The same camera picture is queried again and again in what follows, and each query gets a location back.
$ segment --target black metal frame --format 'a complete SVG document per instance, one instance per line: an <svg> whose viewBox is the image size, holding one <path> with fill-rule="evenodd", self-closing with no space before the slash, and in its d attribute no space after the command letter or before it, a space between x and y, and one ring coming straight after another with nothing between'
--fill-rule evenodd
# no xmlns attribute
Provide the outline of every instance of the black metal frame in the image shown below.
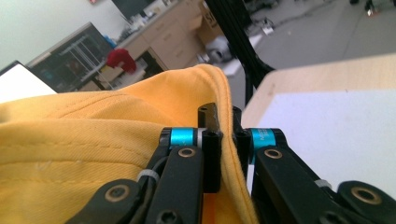
<svg viewBox="0 0 396 224"><path fill-rule="evenodd" d="M227 38L230 48L245 70L245 103L247 105L253 95L253 87L257 89L265 75L273 71L274 68L259 58L250 44L243 24L236 17L237 12L233 10L227 0L206 0L206 3Z"/></svg>

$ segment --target metal screw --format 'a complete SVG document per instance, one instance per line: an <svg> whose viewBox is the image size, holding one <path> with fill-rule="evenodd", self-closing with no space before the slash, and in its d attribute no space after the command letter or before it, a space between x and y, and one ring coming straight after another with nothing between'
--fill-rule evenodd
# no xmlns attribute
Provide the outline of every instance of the metal screw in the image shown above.
<svg viewBox="0 0 396 224"><path fill-rule="evenodd" d="M272 159L280 159L282 158L282 153L276 149L267 149L264 151L265 156Z"/></svg>
<svg viewBox="0 0 396 224"><path fill-rule="evenodd" d="M108 189L105 194L105 199L111 203L117 203L124 200L129 195L129 188L126 185L116 185Z"/></svg>
<svg viewBox="0 0 396 224"><path fill-rule="evenodd" d="M184 158L188 157L193 157L195 155L195 150L192 148L182 148L179 152L178 155Z"/></svg>
<svg viewBox="0 0 396 224"><path fill-rule="evenodd" d="M382 203L381 197L374 191L362 187L351 189L352 195L364 203L378 205Z"/></svg>

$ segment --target desk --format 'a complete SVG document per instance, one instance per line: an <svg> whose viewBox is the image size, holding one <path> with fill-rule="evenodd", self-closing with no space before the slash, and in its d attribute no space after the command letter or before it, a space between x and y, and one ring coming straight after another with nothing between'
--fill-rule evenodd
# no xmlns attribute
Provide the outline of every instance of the desk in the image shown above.
<svg viewBox="0 0 396 224"><path fill-rule="evenodd" d="M290 147L333 189L356 179L396 198L394 96L396 54L279 70L257 89L242 126L283 130ZM309 104L317 114L303 110Z"/></svg>

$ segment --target computer monitor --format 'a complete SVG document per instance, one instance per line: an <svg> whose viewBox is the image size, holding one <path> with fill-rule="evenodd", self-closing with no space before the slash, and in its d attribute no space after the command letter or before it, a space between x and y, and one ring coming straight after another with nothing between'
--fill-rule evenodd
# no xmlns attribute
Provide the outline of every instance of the computer monitor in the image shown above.
<svg viewBox="0 0 396 224"><path fill-rule="evenodd" d="M140 14L142 17L146 17L144 9L148 7L155 0L111 0L114 5L119 9L122 15L127 21L129 21L132 16Z"/></svg>
<svg viewBox="0 0 396 224"><path fill-rule="evenodd" d="M18 61L0 71L0 103L55 93Z"/></svg>

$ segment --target cable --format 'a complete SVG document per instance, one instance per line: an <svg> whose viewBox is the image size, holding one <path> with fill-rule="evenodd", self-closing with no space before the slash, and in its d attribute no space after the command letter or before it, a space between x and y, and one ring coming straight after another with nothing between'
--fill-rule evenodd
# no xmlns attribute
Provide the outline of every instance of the cable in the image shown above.
<svg viewBox="0 0 396 224"><path fill-rule="evenodd" d="M163 172L163 168L168 160L168 157L160 158L154 166L151 168L157 174L161 174ZM132 217L130 224L137 224L144 222L146 218L146 213L149 210L150 203L155 193L156 185L158 184L154 177L151 176L142 176L138 183L142 187L142 192L144 192L143 202L137 208L134 216Z"/></svg>

